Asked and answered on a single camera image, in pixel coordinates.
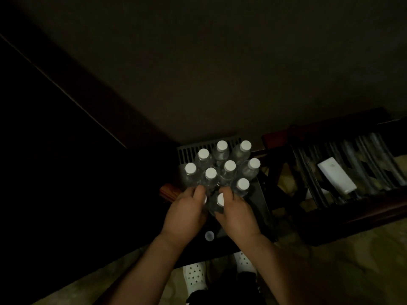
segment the pants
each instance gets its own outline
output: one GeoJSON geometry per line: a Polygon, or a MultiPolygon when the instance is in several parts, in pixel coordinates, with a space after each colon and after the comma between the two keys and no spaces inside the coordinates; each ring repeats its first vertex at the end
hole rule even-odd
{"type": "Polygon", "coordinates": [[[217,304],[252,304],[265,305],[260,287],[256,282],[256,274],[241,272],[237,275],[237,281],[230,284],[220,284],[210,290],[197,290],[188,297],[186,304],[189,305],[217,305],[217,304]]]}

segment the white power bank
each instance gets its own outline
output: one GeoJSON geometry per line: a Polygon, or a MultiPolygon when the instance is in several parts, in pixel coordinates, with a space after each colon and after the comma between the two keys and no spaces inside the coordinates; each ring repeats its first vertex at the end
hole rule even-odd
{"type": "Polygon", "coordinates": [[[357,189],[355,183],[333,157],[319,163],[318,167],[340,194],[346,195],[357,189]]]}

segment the person's right hand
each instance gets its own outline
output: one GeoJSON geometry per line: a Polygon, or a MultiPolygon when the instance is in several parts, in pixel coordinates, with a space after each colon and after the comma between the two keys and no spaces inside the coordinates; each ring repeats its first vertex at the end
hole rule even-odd
{"type": "Polygon", "coordinates": [[[215,212],[215,217],[227,235],[242,249],[244,244],[260,235],[260,229],[250,205],[238,195],[233,195],[230,187],[222,187],[223,214],[215,212]]]}

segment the shoe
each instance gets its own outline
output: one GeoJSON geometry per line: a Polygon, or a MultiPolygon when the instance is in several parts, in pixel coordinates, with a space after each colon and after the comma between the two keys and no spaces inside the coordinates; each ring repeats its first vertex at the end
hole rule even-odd
{"type": "Polygon", "coordinates": [[[198,262],[183,266],[184,279],[188,289],[188,296],[197,290],[206,290],[206,267],[205,262],[198,262]]]}
{"type": "Polygon", "coordinates": [[[237,265],[237,273],[241,272],[252,272],[255,273],[257,276],[257,270],[254,265],[250,262],[249,258],[246,257],[244,253],[241,251],[235,252],[233,254],[234,259],[236,260],[237,265]]]}

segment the plastic bottle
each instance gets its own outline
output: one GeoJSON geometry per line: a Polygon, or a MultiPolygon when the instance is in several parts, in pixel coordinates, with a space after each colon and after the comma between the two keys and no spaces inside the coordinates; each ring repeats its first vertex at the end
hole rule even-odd
{"type": "Polygon", "coordinates": [[[206,171],[213,164],[213,158],[207,149],[200,149],[195,158],[195,164],[201,171],[206,171]]]}
{"type": "Polygon", "coordinates": [[[230,159],[233,160],[237,166],[239,166],[242,162],[250,157],[251,148],[252,144],[249,141],[242,141],[241,144],[233,148],[230,159]]]}
{"type": "Polygon", "coordinates": [[[230,186],[236,176],[236,164],[234,161],[227,161],[219,173],[218,185],[230,186]]]}
{"type": "Polygon", "coordinates": [[[186,187],[198,184],[198,169],[194,163],[188,163],[182,170],[182,182],[186,187]]]}
{"type": "Polygon", "coordinates": [[[249,180],[241,178],[238,179],[237,182],[233,182],[231,189],[235,194],[244,197],[248,193],[247,190],[249,189],[249,186],[250,186],[249,180]]]}
{"type": "Polygon", "coordinates": [[[218,173],[215,168],[210,167],[205,170],[205,173],[202,174],[200,184],[206,188],[206,193],[210,194],[218,183],[218,173]]]}
{"type": "Polygon", "coordinates": [[[216,149],[212,151],[212,156],[217,167],[221,167],[229,158],[229,148],[225,140],[221,140],[216,144],[216,149]]]}
{"type": "Polygon", "coordinates": [[[251,181],[257,176],[259,168],[260,161],[257,158],[244,161],[238,169],[238,176],[251,181]]]}
{"type": "Polygon", "coordinates": [[[223,213],[223,203],[223,193],[217,191],[209,201],[209,213],[212,216],[215,216],[215,212],[223,213]]]}

